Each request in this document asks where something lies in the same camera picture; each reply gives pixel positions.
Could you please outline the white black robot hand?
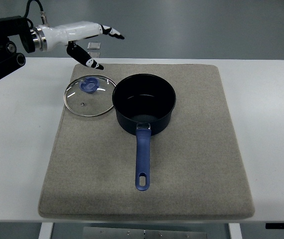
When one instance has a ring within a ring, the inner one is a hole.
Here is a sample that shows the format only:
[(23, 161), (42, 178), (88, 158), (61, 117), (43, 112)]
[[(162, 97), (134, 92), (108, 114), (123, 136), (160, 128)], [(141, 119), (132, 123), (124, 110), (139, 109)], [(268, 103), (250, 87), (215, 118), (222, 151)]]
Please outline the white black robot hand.
[(86, 50), (76, 44), (77, 41), (92, 38), (101, 34), (109, 35), (117, 39), (124, 39), (120, 32), (110, 26), (94, 22), (81, 21), (57, 27), (42, 27), (46, 39), (46, 50), (50, 51), (57, 45), (65, 45), (69, 56), (84, 66), (103, 70), (103, 66), (97, 63)]

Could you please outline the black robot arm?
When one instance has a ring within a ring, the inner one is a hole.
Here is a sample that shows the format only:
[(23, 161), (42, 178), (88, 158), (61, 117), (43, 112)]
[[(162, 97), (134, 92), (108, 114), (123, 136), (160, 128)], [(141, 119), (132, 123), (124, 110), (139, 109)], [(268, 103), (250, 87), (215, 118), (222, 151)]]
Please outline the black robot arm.
[(36, 49), (46, 50), (47, 41), (39, 26), (34, 26), (28, 18), (32, 1), (26, 4), (24, 16), (0, 18), (0, 79), (13, 73), (26, 63), (25, 56), (17, 52), (17, 47), (9, 38), (18, 35), (27, 53)]

